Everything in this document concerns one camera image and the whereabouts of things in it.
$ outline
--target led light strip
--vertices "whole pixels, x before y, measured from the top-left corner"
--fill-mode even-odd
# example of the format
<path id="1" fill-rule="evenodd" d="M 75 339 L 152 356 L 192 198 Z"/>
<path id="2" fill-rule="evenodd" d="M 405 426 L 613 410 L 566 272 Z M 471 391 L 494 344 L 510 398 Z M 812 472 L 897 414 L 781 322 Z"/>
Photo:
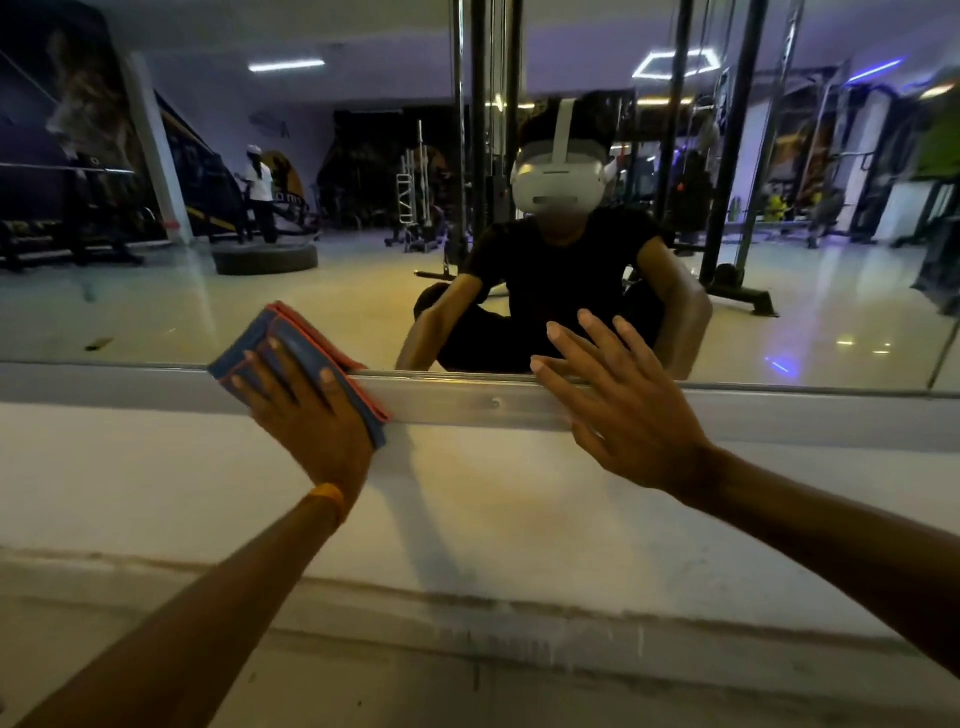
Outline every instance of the led light strip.
<path id="1" fill-rule="evenodd" d="M 654 61 L 659 61 L 660 59 L 672 59 L 677 55 L 677 51 L 655 51 L 650 53 L 644 60 L 643 63 L 634 71 L 635 79 L 652 79 L 654 81 L 669 81 L 673 76 L 669 73 L 647 73 L 647 68 L 650 67 L 650 64 Z M 687 53 L 687 56 L 690 58 L 703 58 L 707 60 L 706 68 L 698 68 L 693 71 L 687 71 L 686 77 L 690 76 L 699 76 L 702 73 L 710 73 L 711 71 L 720 70 L 720 57 L 717 56 L 717 52 L 712 48 L 694 48 L 692 51 Z"/>
<path id="2" fill-rule="evenodd" d="M 326 65 L 322 59 L 304 59 L 303 61 L 277 61 L 276 63 L 250 63 L 247 67 L 253 73 L 271 73 L 272 71 L 293 71 L 300 68 L 319 68 Z"/>

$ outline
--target metal pole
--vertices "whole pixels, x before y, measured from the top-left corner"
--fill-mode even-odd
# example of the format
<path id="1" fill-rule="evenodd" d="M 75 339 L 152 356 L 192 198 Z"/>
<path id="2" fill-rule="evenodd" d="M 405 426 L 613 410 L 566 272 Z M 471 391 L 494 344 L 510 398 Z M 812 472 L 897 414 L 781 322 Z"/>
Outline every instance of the metal pole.
<path id="1" fill-rule="evenodd" d="M 806 0 L 793 0 L 790 6 L 789 20 L 786 24 L 786 37 L 783 40 L 783 55 L 777 61 L 777 79 L 774 82 L 773 93 L 770 97 L 770 114 L 767 116 L 767 128 L 763 132 L 763 143 L 760 147 L 760 159 L 756 166 L 754 188 L 750 193 L 750 210 L 743 221 L 743 237 L 736 252 L 736 270 L 740 277 L 747 267 L 747 254 L 754 239 L 756 218 L 760 216 L 760 200 L 763 197 L 763 186 L 767 183 L 767 174 L 770 172 L 770 162 L 773 160 L 774 146 L 777 142 L 777 131 L 780 128 L 780 110 L 783 106 L 783 94 L 786 92 L 786 81 L 790 75 L 790 66 L 793 65 L 793 56 L 797 50 L 797 35 L 800 24 L 804 19 L 804 5 Z"/>
<path id="2" fill-rule="evenodd" d="M 430 214 L 430 160 L 423 143 L 423 120 L 417 120 L 417 154 L 420 157 L 420 189 L 423 192 L 423 226 L 433 227 L 433 215 Z"/>
<path id="3" fill-rule="evenodd" d="M 657 181 L 657 199 L 654 203 L 654 218 L 663 219 L 666 200 L 670 192 L 670 172 L 673 168 L 673 152 L 677 146 L 677 128 L 680 126 L 680 105 L 684 99 L 686 60 L 690 53 L 690 28 L 693 25 L 695 0 L 680 0 L 680 15 L 677 18 L 677 41 L 673 57 L 673 78 L 670 80 L 670 104 L 666 109 L 666 126 L 660 142 L 660 175 Z"/>
<path id="4" fill-rule="evenodd" d="M 504 174 L 509 178 L 516 161 L 519 128 L 520 77 L 523 74 L 523 0 L 513 0 L 510 13 L 510 41 L 507 45 L 507 125 Z"/>
<path id="5" fill-rule="evenodd" d="M 733 177 L 736 175 L 736 163 L 740 159 L 740 145 L 743 142 L 743 128 L 747 121 L 750 106 L 750 89 L 754 85 L 756 58 L 763 40 L 763 24 L 767 19 L 770 0 L 751 0 L 747 10 L 747 24 L 743 32 L 743 46 L 737 61 L 736 79 L 733 82 L 730 112 L 727 117 L 727 131 L 724 135 L 723 156 L 717 171 L 717 187 L 713 196 L 713 208 L 707 225 L 707 245 L 704 260 L 700 265 L 700 282 L 704 286 L 713 283 L 717 261 L 720 258 L 720 246 L 727 226 L 727 208 L 733 191 Z"/>
<path id="6" fill-rule="evenodd" d="M 478 240 L 487 227 L 487 0 L 470 3 L 470 60 L 473 239 Z"/>
<path id="7" fill-rule="evenodd" d="M 464 108 L 464 0 L 450 0 L 451 35 L 453 36 L 453 104 L 457 110 L 457 186 L 454 204 L 456 237 L 450 243 L 459 250 L 453 256 L 456 264 L 467 259 L 467 111 Z M 448 273 L 449 253 L 444 255 L 444 272 Z"/>
<path id="8" fill-rule="evenodd" d="M 704 27 L 700 31 L 700 45 L 699 48 L 703 48 L 707 45 L 707 28 L 709 28 L 712 23 L 710 21 L 710 10 L 713 9 L 712 0 L 707 0 L 707 6 L 704 8 Z M 697 57 L 697 70 L 700 70 L 700 57 Z M 697 105 L 696 103 L 690 107 L 690 119 L 689 123 L 686 125 L 686 142 L 689 145 L 690 136 L 693 134 L 693 119 L 697 115 Z M 684 155 L 684 171 L 686 171 L 686 163 L 690 159 L 690 154 Z"/>

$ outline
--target vr headset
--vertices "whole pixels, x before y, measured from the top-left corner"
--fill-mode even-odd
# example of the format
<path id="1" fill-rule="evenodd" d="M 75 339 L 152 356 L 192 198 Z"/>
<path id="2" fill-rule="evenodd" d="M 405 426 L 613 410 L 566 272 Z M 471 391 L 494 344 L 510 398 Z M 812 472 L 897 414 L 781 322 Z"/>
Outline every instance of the vr headset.
<path id="1" fill-rule="evenodd" d="M 531 142 L 516 157 L 510 185 L 522 212 L 591 213 L 616 177 L 616 160 L 607 163 L 609 149 L 593 139 L 570 138 L 576 102 L 560 102 L 553 141 Z"/>

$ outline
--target blue light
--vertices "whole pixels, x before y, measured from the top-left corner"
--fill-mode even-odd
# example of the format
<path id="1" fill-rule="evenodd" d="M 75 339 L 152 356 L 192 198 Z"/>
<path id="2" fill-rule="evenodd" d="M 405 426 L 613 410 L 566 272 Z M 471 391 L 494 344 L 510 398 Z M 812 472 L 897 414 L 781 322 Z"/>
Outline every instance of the blue light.
<path id="1" fill-rule="evenodd" d="M 896 68 L 901 63 L 903 63 L 903 59 L 899 59 L 898 61 L 890 61 L 889 63 L 884 63 L 883 65 L 879 65 L 876 68 L 871 68 L 870 70 L 864 71 L 863 73 L 858 73 L 856 76 L 854 76 L 849 81 L 847 81 L 847 83 L 853 84 L 857 81 L 860 81 L 861 79 L 867 78 L 868 76 L 874 76 L 877 73 L 882 73 L 883 71 L 887 71 L 891 68 Z"/>

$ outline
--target hand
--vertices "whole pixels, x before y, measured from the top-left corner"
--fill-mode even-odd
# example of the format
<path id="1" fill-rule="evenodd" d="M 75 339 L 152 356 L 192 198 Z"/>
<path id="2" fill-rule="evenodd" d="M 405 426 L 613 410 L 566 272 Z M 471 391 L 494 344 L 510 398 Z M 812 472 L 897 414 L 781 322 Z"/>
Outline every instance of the hand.
<path id="1" fill-rule="evenodd" d="M 233 385 L 246 398 L 252 417 L 294 456 L 315 485 L 331 483 L 353 507 L 373 459 L 373 445 L 360 414 L 329 369 L 320 374 L 323 396 L 310 384 L 297 360 L 276 339 L 270 340 L 289 390 L 254 352 L 247 352 L 263 384 L 257 392 L 240 376 Z"/>
<path id="2" fill-rule="evenodd" d="M 594 396 L 540 357 L 531 362 L 540 383 L 570 412 L 577 444 L 610 473 L 679 499 L 691 495 L 713 446 L 684 393 L 624 319 L 613 322 L 629 350 L 589 311 L 579 319 L 596 352 L 557 324 L 547 325 L 547 335 Z"/>

